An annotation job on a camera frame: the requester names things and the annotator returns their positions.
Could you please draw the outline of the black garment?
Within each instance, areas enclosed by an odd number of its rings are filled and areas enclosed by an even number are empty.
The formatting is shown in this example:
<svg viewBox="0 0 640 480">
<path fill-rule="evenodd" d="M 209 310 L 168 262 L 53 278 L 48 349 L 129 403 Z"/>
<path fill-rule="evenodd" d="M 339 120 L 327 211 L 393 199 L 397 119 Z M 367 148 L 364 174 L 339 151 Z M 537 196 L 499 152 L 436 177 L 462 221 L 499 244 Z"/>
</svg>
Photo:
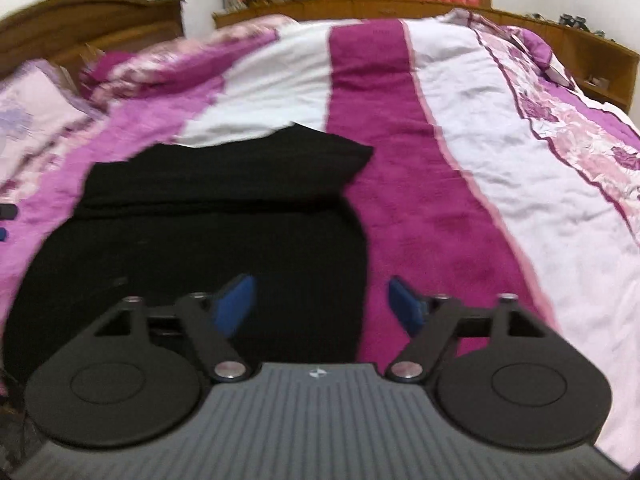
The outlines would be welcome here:
<svg viewBox="0 0 640 480">
<path fill-rule="evenodd" d="M 6 370 L 25 380 L 128 296 L 151 306 L 255 279 L 232 337 L 247 362 L 356 358 L 368 243 L 344 197 L 373 148 L 300 125 L 212 148 L 157 144 L 97 164 L 10 302 Z"/>
</svg>

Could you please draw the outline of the floral purple pillow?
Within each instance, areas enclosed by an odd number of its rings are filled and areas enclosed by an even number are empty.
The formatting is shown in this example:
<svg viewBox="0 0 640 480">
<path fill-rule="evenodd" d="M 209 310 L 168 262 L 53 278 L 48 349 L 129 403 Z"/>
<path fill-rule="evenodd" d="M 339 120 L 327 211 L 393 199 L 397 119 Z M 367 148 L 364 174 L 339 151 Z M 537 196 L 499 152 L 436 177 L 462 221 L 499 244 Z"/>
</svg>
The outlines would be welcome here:
<svg viewBox="0 0 640 480">
<path fill-rule="evenodd" d="M 1 81 L 1 182 L 62 134 L 84 128 L 103 114 L 67 88 L 60 70 L 30 60 Z"/>
</svg>

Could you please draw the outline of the wooden headboard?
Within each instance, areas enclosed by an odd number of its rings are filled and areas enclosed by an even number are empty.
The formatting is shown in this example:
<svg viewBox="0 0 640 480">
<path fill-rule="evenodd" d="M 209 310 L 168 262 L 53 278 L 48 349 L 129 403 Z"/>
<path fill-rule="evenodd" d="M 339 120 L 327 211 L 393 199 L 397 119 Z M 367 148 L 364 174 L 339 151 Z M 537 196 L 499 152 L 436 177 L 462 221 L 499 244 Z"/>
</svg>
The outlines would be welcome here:
<svg viewBox="0 0 640 480">
<path fill-rule="evenodd" d="M 138 52 L 183 35 L 183 0 L 42 0 L 1 19 L 1 77 L 44 58 L 76 77 L 93 50 Z"/>
</svg>

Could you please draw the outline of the purple white striped bedspread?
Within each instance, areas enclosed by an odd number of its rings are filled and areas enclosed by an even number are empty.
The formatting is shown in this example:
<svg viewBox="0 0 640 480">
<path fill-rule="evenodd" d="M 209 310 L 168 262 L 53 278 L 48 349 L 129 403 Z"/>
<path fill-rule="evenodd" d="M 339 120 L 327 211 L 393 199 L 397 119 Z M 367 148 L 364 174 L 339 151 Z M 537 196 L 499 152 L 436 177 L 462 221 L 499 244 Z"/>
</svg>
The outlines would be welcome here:
<svg viewBox="0 0 640 480">
<path fill-rule="evenodd" d="M 368 243 L 354 361 L 387 365 L 406 336 L 385 283 L 406 278 L 486 306 L 514 292 L 602 370 L 613 408 L 599 446 L 639 456 L 639 133 L 544 76 L 536 39 L 462 11 L 423 20 L 283 16 L 107 54 L 66 132 L 1 195 L 20 213 L 1 252 L 1 329 L 44 240 L 91 169 L 157 144 L 212 148 L 294 125 L 367 144 L 344 197 Z"/>
</svg>

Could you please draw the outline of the wooden side shelf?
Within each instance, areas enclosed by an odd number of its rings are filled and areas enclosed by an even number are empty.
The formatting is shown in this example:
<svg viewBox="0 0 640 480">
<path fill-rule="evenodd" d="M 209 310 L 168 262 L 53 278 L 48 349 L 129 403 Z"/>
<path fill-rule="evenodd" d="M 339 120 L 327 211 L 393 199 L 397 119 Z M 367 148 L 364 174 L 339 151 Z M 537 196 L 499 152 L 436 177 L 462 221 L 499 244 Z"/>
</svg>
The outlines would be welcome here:
<svg viewBox="0 0 640 480">
<path fill-rule="evenodd" d="M 215 13 L 213 20 L 221 28 L 270 14 L 287 15 L 297 21 L 432 18 L 454 7 L 453 3 L 428 0 L 291 0 Z M 639 65 L 637 52 L 576 28 L 491 8 L 472 6 L 470 10 L 498 25 L 534 32 L 551 47 L 587 96 L 625 112 L 630 110 Z"/>
</svg>

